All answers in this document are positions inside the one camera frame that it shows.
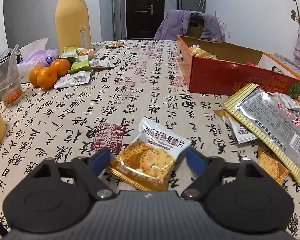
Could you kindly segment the oat crisp packet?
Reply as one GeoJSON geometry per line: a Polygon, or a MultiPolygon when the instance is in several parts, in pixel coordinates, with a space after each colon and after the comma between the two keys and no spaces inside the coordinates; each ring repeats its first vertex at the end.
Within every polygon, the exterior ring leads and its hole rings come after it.
{"type": "Polygon", "coordinates": [[[166,191],[179,155],[190,144],[190,140],[143,118],[138,136],[110,162],[107,170],[138,190],[166,191]]]}

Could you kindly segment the silver yellow long snack bag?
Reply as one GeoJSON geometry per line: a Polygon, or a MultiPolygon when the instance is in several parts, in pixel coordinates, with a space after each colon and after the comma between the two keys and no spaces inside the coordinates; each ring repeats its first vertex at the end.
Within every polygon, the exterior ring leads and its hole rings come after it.
{"type": "Polygon", "coordinates": [[[272,150],[300,184],[300,118],[254,83],[230,96],[223,106],[272,150]]]}

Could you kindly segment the calligraphy print tablecloth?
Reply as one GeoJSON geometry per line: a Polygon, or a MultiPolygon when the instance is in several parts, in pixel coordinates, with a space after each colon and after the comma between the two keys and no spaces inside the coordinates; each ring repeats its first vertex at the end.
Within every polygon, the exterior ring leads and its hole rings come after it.
{"type": "Polygon", "coordinates": [[[224,96],[193,94],[184,83],[172,41],[128,41],[97,47],[114,69],[92,74],[91,83],[44,91],[24,85],[13,107],[0,104],[7,132],[0,144],[2,202],[45,157],[58,162],[92,154],[92,146],[124,148],[149,118],[189,139],[199,152],[229,161],[256,159],[256,141],[238,144],[220,114],[224,96]]]}

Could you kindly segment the orange cardboard box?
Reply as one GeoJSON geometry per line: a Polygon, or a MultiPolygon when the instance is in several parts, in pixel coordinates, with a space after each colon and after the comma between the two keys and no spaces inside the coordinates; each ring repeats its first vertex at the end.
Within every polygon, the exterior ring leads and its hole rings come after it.
{"type": "Polygon", "coordinates": [[[192,93],[232,95],[249,83],[297,98],[300,75],[275,57],[227,42],[177,37],[179,65],[192,93]]]}

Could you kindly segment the orange tangerine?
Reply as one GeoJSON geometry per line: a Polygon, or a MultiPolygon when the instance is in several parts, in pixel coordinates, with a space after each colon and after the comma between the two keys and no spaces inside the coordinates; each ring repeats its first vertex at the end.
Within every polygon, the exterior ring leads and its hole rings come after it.
{"type": "Polygon", "coordinates": [[[29,72],[29,82],[33,87],[39,87],[37,77],[42,68],[42,66],[36,66],[29,72]]]}
{"type": "Polygon", "coordinates": [[[43,67],[37,75],[38,86],[42,89],[52,88],[57,80],[57,72],[51,67],[43,67]]]}
{"type": "Polygon", "coordinates": [[[50,68],[55,70],[58,78],[64,77],[71,69],[71,64],[67,59],[56,59],[50,64],[50,68]]]}

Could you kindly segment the green packet near tangerines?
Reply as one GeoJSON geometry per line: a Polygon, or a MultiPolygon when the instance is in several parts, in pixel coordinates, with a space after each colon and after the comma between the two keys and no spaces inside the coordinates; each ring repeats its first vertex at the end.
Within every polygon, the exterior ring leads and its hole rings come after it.
{"type": "Polygon", "coordinates": [[[64,47],[61,58],[69,59],[72,61],[75,61],[76,59],[78,59],[79,56],[77,54],[77,47],[64,47]]]}

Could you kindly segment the purple tissue pack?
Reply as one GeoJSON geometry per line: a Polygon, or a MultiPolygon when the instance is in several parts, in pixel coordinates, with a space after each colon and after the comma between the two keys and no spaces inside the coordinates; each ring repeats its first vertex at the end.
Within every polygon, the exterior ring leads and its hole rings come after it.
{"type": "Polygon", "coordinates": [[[36,67],[50,66],[53,61],[58,59],[57,49],[46,49],[45,46],[49,38],[42,38],[33,41],[20,48],[22,61],[17,64],[20,76],[20,83],[29,83],[29,73],[36,67]]]}

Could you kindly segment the clear plastic cup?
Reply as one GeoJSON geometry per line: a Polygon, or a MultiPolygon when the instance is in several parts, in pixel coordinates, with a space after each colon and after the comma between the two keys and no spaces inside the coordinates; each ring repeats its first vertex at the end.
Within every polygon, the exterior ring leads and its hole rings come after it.
{"type": "Polygon", "coordinates": [[[20,74],[17,66],[17,57],[5,57],[0,61],[0,97],[8,106],[15,103],[22,96],[20,74]]]}

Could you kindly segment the wooden chair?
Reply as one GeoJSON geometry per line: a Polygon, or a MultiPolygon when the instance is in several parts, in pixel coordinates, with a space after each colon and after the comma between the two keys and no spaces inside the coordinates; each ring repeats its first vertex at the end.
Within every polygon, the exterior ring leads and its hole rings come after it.
{"type": "Polygon", "coordinates": [[[206,19],[204,17],[190,18],[186,36],[194,38],[203,38],[206,19]]]}

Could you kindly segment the yellow thermos bottle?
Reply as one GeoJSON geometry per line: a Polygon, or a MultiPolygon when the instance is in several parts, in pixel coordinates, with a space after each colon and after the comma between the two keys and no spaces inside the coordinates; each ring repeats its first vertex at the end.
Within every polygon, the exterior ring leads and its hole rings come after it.
{"type": "Polygon", "coordinates": [[[65,47],[91,48],[88,7],[85,0],[58,0],[55,26],[59,55],[65,47]]]}

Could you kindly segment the dark entrance door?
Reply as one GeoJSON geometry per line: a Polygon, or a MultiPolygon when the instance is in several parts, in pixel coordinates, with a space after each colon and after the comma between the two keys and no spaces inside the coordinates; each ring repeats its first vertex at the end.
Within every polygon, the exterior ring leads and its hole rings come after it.
{"type": "Polygon", "coordinates": [[[154,38],[164,9],[165,0],[126,0],[127,38],[154,38]]]}

